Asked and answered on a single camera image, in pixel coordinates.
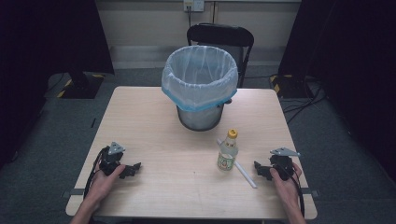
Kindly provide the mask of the white wall socket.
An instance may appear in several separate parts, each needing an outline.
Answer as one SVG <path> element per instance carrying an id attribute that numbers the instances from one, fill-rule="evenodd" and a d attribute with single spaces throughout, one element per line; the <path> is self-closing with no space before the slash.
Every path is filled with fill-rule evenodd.
<path id="1" fill-rule="evenodd" d="M 183 0 L 183 10 L 185 12 L 203 12 L 205 0 Z"/>

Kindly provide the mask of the person's right hand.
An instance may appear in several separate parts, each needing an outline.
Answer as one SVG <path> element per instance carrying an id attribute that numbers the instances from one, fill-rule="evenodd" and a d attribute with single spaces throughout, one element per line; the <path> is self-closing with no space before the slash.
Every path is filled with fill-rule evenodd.
<path id="1" fill-rule="evenodd" d="M 273 182 L 276 187 L 276 193 L 282 202 L 284 209 L 288 212 L 299 211 L 299 193 L 292 179 L 282 180 L 275 168 L 270 169 Z"/>

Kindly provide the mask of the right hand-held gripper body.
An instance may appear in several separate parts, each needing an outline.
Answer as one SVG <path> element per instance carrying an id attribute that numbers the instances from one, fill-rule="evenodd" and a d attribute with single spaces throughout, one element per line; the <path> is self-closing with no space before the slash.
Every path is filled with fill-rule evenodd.
<path id="1" fill-rule="evenodd" d="M 294 168 L 292 157 L 300 157 L 301 154 L 286 147 L 273 149 L 270 153 L 272 154 L 270 162 L 277 170 L 280 178 L 286 181 L 290 177 L 293 177 Z"/>

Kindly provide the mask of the grey table frame bracket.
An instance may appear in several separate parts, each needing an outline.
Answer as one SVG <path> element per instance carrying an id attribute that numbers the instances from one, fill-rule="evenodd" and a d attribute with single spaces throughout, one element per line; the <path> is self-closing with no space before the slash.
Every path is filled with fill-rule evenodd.
<path id="1" fill-rule="evenodd" d="M 316 199 L 320 196 L 320 192 L 317 189 L 311 189 L 311 188 L 302 188 L 302 194 L 304 197 L 312 197 L 313 199 Z"/>
<path id="2" fill-rule="evenodd" d="M 71 196 L 83 195 L 84 191 L 85 189 L 67 189 L 62 193 L 61 197 L 69 199 Z"/>

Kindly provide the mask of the black folding chair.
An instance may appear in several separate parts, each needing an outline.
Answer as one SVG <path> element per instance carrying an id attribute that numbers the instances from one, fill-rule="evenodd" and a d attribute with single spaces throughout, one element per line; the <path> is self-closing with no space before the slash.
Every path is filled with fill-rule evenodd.
<path id="1" fill-rule="evenodd" d="M 238 88 L 244 84 L 250 52 L 254 44 L 253 34 L 246 28 L 215 23 L 198 23 L 187 31 L 188 44 L 212 46 L 229 52 L 238 68 Z"/>

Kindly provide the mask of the translucent blue-edged bin liner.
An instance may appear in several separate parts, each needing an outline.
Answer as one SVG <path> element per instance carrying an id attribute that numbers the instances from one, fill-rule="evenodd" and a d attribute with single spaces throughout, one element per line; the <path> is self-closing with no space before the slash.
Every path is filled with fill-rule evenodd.
<path id="1" fill-rule="evenodd" d="M 233 56 L 211 46 L 187 46 L 168 57 L 162 91 L 180 109 L 197 112 L 223 104 L 237 92 L 238 69 Z"/>

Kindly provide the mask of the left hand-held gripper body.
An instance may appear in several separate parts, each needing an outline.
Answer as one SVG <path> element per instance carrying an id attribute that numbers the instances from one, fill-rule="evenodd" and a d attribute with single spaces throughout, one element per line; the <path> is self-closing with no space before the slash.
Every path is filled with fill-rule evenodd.
<path id="1" fill-rule="evenodd" d="M 102 151 L 99 168 L 105 175 L 111 175 L 114 170 L 120 165 L 120 159 L 123 156 L 125 148 L 116 142 L 112 142 Z"/>

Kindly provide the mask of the black stand base with hazard tape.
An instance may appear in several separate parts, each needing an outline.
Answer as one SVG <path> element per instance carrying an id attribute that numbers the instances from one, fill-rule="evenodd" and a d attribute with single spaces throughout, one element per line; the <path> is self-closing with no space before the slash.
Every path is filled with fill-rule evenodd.
<path id="1" fill-rule="evenodd" d="M 105 78 L 103 75 L 87 75 L 81 71 L 71 72 L 70 77 L 58 93 L 58 98 L 94 99 Z"/>
<path id="2" fill-rule="evenodd" d="M 270 76 L 270 83 L 277 96 L 282 99 L 313 97 L 306 81 L 293 75 Z"/>

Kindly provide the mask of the clear bottle with yellow cap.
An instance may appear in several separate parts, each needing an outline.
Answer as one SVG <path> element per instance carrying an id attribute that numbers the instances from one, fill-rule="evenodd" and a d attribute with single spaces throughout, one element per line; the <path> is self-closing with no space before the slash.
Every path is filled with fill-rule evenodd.
<path id="1" fill-rule="evenodd" d="M 237 136 L 238 131 L 236 129 L 230 129 L 225 139 L 219 145 L 217 166 L 222 171 L 231 171 L 233 169 L 233 164 L 238 154 Z"/>

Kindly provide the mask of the person's left hand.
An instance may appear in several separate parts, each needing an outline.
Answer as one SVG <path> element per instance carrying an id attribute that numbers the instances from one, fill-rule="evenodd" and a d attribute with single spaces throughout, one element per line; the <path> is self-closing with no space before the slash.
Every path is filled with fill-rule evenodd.
<path id="1" fill-rule="evenodd" d="M 100 205 L 100 202 L 111 191 L 114 183 L 119 178 L 119 175 L 125 169 L 125 165 L 119 165 L 111 175 L 106 175 L 102 170 L 98 170 L 92 179 L 92 184 L 86 200 L 92 203 L 95 207 Z"/>

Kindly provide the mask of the metal mesh trash bin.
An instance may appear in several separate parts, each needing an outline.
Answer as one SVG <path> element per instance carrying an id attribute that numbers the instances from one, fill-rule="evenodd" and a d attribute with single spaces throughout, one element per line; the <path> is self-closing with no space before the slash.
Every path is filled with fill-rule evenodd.
<path id="1" fill-rule="evenodd" d="M 177 107 L 177 114 L 184 127 L 192 131 L 204 132 L 215 128 L 219 124 L 223 107 L 224 105 L 216 105 L 196 112 L 184 111 Z"/>

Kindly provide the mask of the black curtain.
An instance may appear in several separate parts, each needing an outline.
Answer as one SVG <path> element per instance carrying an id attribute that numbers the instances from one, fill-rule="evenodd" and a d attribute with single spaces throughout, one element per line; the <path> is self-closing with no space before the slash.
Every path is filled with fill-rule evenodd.
<path id="1" fill-rule="evenodd" d="M 278 72 L 322 80 L 396 182 L 396 0 L 302 0 Z"/>
<path id="2" fill-rule="evenodd" d="M 112 74 L 96 0 L 0 0 L 0 169 L 19 149 L 49 78 Z"/>

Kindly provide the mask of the white plastic straw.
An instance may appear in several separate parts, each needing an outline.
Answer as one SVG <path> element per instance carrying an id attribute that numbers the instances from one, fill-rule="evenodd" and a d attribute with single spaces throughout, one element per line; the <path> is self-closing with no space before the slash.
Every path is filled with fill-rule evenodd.
<path id="1" fill-rule="evenodd" d="M 220 139 L 217 139 L 217 143 L 220 146 L 220 144 L 222 143 L 222 141 Z M 244 169 L 244 167 L 237 161 L 234 161 L 234 166 L 239 170 L 239 172 L 241 173 L 241 175 L 246 179 L 246 181 L 249 183 L 249 185 L 256 189 L 257 185 L 255 184 L 255 182 L 253 181 L 253 179 L 250 177 L 250 175 L 248 174 L 248 172 Z"/>

